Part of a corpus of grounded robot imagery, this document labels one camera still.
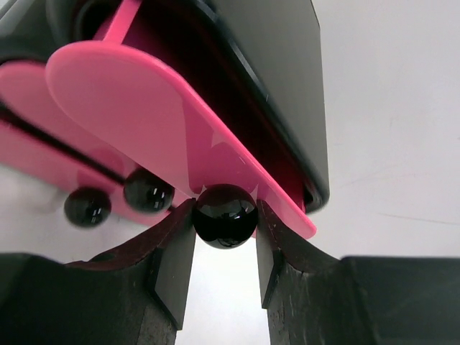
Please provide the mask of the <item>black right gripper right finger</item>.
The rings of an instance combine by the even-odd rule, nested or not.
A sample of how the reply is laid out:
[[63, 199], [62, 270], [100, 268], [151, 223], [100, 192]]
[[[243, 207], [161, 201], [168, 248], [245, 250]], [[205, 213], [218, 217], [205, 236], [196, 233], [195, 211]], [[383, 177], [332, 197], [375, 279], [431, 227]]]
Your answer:
[[457, 344], [459, 260], [336, 259], [259, 201], [257, 263], [272, 344]]

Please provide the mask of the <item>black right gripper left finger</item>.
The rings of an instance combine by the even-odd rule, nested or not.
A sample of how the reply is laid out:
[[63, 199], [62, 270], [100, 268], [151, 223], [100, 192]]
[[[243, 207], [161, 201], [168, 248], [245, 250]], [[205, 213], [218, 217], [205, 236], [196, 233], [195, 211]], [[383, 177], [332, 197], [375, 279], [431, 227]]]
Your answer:
[[196, 234], [190, 199], [84, 262], [1, 256], [3, 344], [174, 344], [183, 327]]

